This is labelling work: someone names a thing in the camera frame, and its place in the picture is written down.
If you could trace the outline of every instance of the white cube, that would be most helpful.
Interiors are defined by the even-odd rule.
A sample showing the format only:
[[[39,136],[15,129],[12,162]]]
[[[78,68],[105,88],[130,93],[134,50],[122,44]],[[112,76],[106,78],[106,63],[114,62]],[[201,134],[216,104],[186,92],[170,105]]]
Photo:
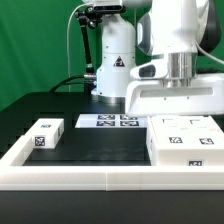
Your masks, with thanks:
[[[63,119],[39,119],[26,133],[32,137],[33,148],[54,149],[64,132]]]

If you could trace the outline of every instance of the green wall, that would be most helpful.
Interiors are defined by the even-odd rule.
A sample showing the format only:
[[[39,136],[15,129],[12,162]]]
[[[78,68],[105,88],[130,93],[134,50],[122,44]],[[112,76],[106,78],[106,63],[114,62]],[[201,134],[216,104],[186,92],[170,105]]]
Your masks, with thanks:
[[[67,23],[73,9],[81,3],[81,0],[0,0],[0,110],[26,93],[48,91],[68,77]],[[216,0],[216,5],[224,26],[224,2]],[[137,18],[144,11],[138,10]],[[133,22],[134,10],[128,10],[123,16]],[[71,30],[72,75],[80,75],[85,72],[85,61],[75,19]],[[100,29],[89,34],[93,62],[99,66]],[[214,55],[224,59],[223,48],[224,40]],[[137,58],[137,64],[147,60],[139,50]],[[199,67],[217,67],[206,58],[198,61]],[[73,87],[72,91],[82,91],[82,87]]]

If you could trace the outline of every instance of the warning label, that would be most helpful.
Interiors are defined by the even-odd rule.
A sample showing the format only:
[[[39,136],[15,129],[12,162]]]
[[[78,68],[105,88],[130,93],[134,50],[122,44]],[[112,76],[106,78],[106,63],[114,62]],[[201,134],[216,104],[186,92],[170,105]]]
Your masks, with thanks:
[[[114,67],[125,67],[123,60],[121,59],[121,57],[119,57],[117,59],[117,61],[114,64]]]

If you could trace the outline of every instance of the black table surface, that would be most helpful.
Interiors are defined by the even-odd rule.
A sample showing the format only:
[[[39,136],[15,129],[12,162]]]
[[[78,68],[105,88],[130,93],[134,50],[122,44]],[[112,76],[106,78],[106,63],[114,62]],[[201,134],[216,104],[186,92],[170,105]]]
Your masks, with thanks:
[[[63,118],[55,150],[32,165],[149,166],[146,129],[75,129],[79,114],[123,114],[83,93],[30,93],[0,112],[0,157],[39,118]],[[223,129],[223,116],[214,117]],[[224,191],[1,191],[1,223],[224,223]]]

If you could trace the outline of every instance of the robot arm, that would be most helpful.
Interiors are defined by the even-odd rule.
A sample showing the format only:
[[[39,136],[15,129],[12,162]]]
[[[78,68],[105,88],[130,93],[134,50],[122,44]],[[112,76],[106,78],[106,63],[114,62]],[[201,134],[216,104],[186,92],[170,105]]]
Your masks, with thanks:
[[[196,42],[209,52],[221,39],[214,0],[154,0],[138,33],[152,60],[131,70],[138,81],[127,88],[129,116],[224,113],[223,74],[196,74]]]
[[[86,9],[90,16],[100,16],[102,28],[102,64],[96,72],[95,99],[103,102],[123,102],[131,82],[130,70],[135,64],[135,36],[133,25],[119,14],[126,7],[150,6],[151,0],[83,0],[92,3]]]

